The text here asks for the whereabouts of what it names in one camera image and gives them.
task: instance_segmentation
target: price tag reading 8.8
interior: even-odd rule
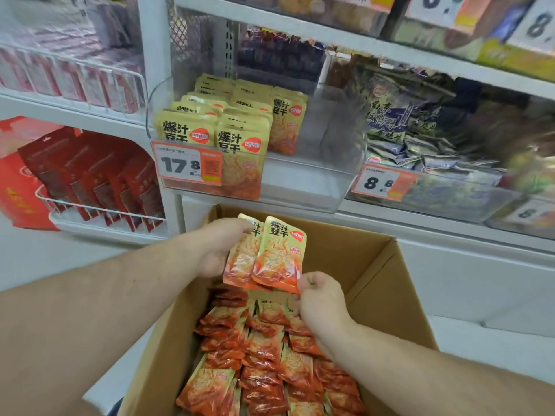
[[[221,185],[220,151],[159,141],[153,141],[152,147],[159,176],[170,180]]]
[[[491,0],[411,0],[406,17],[472,34]]]
[[[555,55],[555,5],[536,0],[507,43],[529,51]]]
[[[357,194],[401,201],[416,181],[410,172],[395,171],[377,165],[366,165],[351,190]]]
[[[505,217],[509,223],[533,226],[555,226],[555,203],[542,200],[530,200]]]

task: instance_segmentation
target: white floor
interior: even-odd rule
[[[112,257],[128,246],[78,239],[60,232],[12,228],[0,213],[0,291]],[[440,349],[555,384],[555,338],[482,328],[430,316]],[[146,345],[147,332],[86,394],[104,412],[126,392]]]

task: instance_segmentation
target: transparent acrylic container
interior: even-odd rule
[[[540,238],[555,239],[555,200],[526,196],[486,221],[489,227]]]
[[[383,5],[363,6],[339,0],[228,0],[252,7],[338,27],[368,36],[379,36],[394,0]]]
[[[410,174],[415,180],[399,201],[354,192],[349,192],[349,200],[464,222],[483,223],[499,209],[522,197],[521,193],[504,188],[407,171],[383,164],[379,164],[379,167]]]
[[[153,122],[158,111],[169,108],[173,101],[180,100],[183,95],[192,91],[202,73],[218,75],[217,71],[206,67],[206,62],[195,60],[184,64],[182,73],[177,74],[174,69],[174,77],[161,83],[154,90],[147,116],[147,130],[153,141],[183,145],[178,141],[159,139]],[[235,158],[241,164],[247,165],[232,174],[226,169],[226,156],[231,158],[231,153],[210,147],[223,153],[222,186],[163,178],[164,186],[288,207],[335,212],[364,162],[365,121],[360,100],[348,99],[342,90],[336,88],[319,87],[310,81],[259,70],[237,67],[233,78],[280,86],[309,95],[295,153],[284,155],[268,151],[263,161],[257,161],[259,155],[241,152],[236,154]]]

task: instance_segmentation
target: person's left arm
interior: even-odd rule
[[[222,219],[1,292],[2,414],[66,414],[191,280],[221,274],[251,230],[246,220]]]

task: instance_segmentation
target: brown cardboard box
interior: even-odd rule
[[[261,212],[218,205],[212,208],[208,221],[237,217],[239,213],[260,221],[267,217]],[[306,232],[303,270],[320,270],[335,277],[357,323],[437,349],[394,238],[328,223],[275,217]],[[180,412],[174,403],[193,370],[199,347],[193,329],[206,313],[209,284],[196,279],[156,323],[119,416],[173,416]],[[369,414],[395,414],[364,388],[361,396]]]

